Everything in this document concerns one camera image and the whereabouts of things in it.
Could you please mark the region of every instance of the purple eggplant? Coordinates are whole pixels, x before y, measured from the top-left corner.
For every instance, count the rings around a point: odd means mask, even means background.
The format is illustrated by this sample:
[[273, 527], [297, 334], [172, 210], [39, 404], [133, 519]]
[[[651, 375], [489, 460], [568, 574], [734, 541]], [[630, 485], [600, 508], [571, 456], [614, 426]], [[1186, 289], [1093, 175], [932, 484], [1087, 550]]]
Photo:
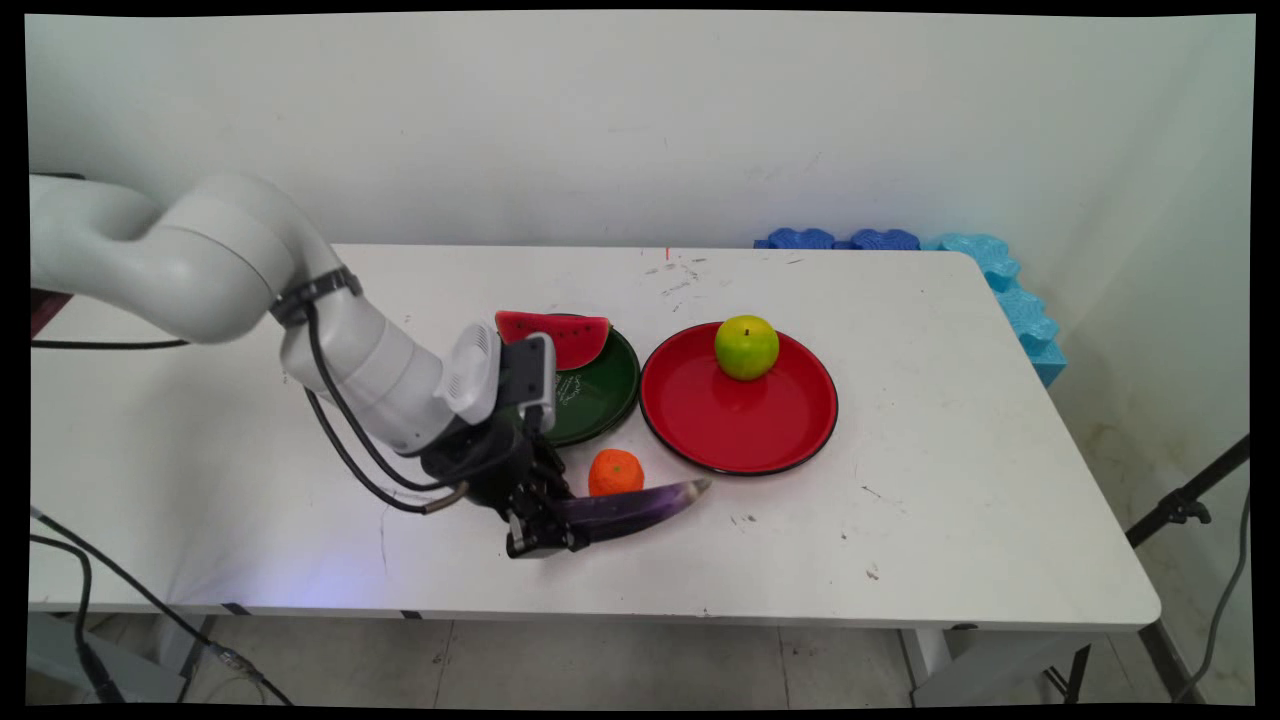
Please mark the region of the purple eggplant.
[[680, 514], [712, 487], [709, 479], [689, 480], [636, 492], [556, 501], [556, 509], [591, 542], [621, 538]]

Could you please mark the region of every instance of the plastic fruit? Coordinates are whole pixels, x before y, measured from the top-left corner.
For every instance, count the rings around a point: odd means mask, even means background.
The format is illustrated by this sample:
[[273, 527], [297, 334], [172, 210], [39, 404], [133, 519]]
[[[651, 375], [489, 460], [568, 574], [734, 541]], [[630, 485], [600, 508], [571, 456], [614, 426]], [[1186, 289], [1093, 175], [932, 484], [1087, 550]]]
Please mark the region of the plastic fruit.
[[716, 361], [735, 380], [754, 380], [778, 361], [778, 333], [764, 318], [730, 318], [716, 331]]
[[644, 468], [626, 450], [602, 450], [591, 461], [586, 487], [591, 497], [644, 489]]
[[557, 372], [576, 370], [595, 360], [609, 340], [608, 318], [499, 310], [494, 314], [493, 323], [498, 325], [498, 334], [507, 345], [520, 342], [538, 332], [552, 336]]

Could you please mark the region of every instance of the blue foam block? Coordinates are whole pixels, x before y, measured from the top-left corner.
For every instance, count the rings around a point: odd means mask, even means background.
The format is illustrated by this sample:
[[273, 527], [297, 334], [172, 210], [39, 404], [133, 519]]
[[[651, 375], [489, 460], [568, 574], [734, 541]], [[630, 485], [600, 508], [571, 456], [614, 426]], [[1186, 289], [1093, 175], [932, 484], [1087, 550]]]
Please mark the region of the blue foam block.
[[919, 250], [920, 238], [900, 229], [888, 232], [861, 229], [855, 232], [849, 242], [837, 242], [836, 246], [850, 250]]
[[769, 233], [768, 240], [758, 240], [753, 243], [756, 249], [769, 250], [831, 250], [836, 238], [826, 231], [809, 228], [804, 232], [791, 228], [778, 228]]
[[1044, 315], [1044, 301], [1039, 297], [1025, 290], [1014, 288], [1009, 292], [997, 292], [996, 300], [1009, 318], [1009, 324], [1014, 325], [1018, 342], [1023, 343], [1028, 356], [1043, 352], [1057, 336], [1057, 323]]
[[996, 292], [1005, 292], [1014, 287], [1018, 273], [1023, 269], [1009, 256], [1009, 245], [998, 237], [989, 234], [959, 234], [948, 233], [940, 238], [938, 250], [964, 252], [978, 261], [978, 268], [987, 278], [987, 284]]
[[1044, 387], [1051, 386], [1066, 368], [1066, 356], [1059, 350], [1056, 342], [1050, 342], [1044, 350], [1032, 355], [1030, 359], [1032, 366], [1036, 368], [1036, 374], [1039, 375]]

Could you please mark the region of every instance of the red plate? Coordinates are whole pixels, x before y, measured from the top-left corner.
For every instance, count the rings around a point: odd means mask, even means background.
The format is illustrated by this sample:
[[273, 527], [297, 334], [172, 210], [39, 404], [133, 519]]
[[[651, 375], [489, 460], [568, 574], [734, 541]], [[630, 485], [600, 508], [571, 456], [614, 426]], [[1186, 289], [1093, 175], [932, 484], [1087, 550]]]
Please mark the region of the red plate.
[[836, 429], [836, 384], [818, 357], [778, 333], [778, 361], [739, 382], [716, 363], [707, 323], [658, 346], [640, 377], [640, 411], [681, 457], [728, 475], [769, 475], [809, 460]]

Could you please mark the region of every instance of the light blue foam block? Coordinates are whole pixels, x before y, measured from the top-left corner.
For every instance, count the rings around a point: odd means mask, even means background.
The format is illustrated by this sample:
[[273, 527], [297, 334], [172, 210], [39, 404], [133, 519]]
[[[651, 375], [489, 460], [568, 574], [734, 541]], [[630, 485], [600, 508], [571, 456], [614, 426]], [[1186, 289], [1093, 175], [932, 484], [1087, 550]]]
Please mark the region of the light blue foam block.
[[1009, 256], [1009, 245], [998, 237], [989, 234], [959, 234], [947, 233], [936, 238], [938, 250], [964, 252], [978, 261], [982, 275], [987, 278], [987, 284], [996, 292], [1005, 292], [1018, 279], [1018, 273], [1023, 269]]
[[1066, 356], [1059, 350], [1056, 342], [1050, 342], [1044, 346], [1044, 350], [1029, 357], [1032, 368], [1036, 368], [1036, 374], [1039, 375], [1044, 387], [1052, 384], [1062, 369], [1066, 368]]
[[1043, 352], [1048, 343], [1053, 342], [1053, 337], [1057, 336], [1057, 323], [1044, 314], [1043, 300], [1023, 288], [997, 292], [996, 300], [1028, 356]]

